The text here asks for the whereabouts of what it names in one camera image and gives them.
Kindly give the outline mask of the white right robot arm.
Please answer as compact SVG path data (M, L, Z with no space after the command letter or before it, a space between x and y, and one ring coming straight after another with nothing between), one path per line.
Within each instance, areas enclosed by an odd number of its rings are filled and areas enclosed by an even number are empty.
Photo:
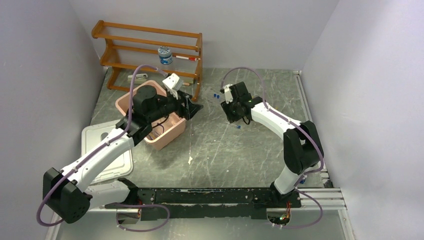
M220 104L230 123L243 120L245 124L259 123L283 141L284 168L271 184L270 202L282 207L289 200L289 192L299 184L303 175L322 164L324 151L317 128L310 120L301 122L289 118L273 108L262 97L252 97L244 82L222 85L224 101Z

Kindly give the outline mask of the blue white jar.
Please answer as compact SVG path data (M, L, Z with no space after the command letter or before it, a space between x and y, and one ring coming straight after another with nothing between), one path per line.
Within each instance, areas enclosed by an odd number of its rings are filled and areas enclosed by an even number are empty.
M169 65L173 62L173 54L168 46L160 46L157 49L159 61L162 65Z

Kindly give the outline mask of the blue safety glasses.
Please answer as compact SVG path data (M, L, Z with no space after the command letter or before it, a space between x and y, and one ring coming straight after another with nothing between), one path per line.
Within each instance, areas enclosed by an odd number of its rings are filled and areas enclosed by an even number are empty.
M165 127L162 124L156 124L146 138L150 141L153 141L156 138L160 137L164 132Z

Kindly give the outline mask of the pink plastic tub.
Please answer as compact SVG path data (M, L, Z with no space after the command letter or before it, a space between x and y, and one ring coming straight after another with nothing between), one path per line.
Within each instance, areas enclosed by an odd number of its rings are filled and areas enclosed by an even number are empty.
M161 96L166 96L166 89L163 88L160 84L158 84L154 80L147 80L143 84L136 86L133 89L133 95L135 95L138 90L140 90L144 86L152 86L156 89L157 94ZM129 109L129 96L130 94L127 92L123 96L119 97L115 101L116 109L125 116L127 114L127 110ZM154 147L156 150L160 151L170 142L172 142L175 138L181 135L186 129L186 119L179 117L176 113L171 113L162 125L165 128L165 132L156 138L155 140L149 140L147 137L144 138L144 141Z

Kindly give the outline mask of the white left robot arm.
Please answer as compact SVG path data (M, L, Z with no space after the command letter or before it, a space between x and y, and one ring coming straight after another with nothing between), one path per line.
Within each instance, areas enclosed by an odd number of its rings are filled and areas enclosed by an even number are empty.
M92 181L117 157L138 145L153 130L153 122L172 113L190 120L203 108L192 96L178 90L176 95L159 95L152 85L144 85L129 93L129 108L115 128L94 149L61 170L50 168L43 175L43 200L36 219L41 220L45 205L72 224L90 209L114 204L132 208L139 202L138 187L126 178L91 186Z

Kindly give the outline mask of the red white marker pen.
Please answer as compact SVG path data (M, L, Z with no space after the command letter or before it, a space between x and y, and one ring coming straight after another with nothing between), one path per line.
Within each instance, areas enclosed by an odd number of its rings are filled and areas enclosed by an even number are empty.
M198 60L198 58L196 58L196 57L187 57L187 56L181 56L181 55L176 55L175 58L182 59L182 60L188 60L188 61L192 61L192 62L196 62Z

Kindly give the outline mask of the clear acrylic tube rack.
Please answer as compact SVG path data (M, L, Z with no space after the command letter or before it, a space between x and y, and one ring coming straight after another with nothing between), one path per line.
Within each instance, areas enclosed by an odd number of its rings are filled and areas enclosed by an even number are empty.
M220 95L220 99L214 98L213 95ZM200 101L205 106L220 106L222 102L225 102L225 95L220 92L219 85L208 85L204 84L202 85L200 89Z

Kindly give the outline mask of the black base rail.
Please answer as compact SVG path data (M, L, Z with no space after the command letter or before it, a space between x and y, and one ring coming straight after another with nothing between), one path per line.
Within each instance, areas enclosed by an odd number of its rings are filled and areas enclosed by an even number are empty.
M106 209L143 205L142 221L158 219L238 218L268 219L271 209L300 208L300 195L280 194L273 187L152 188L130 183L129 196Z

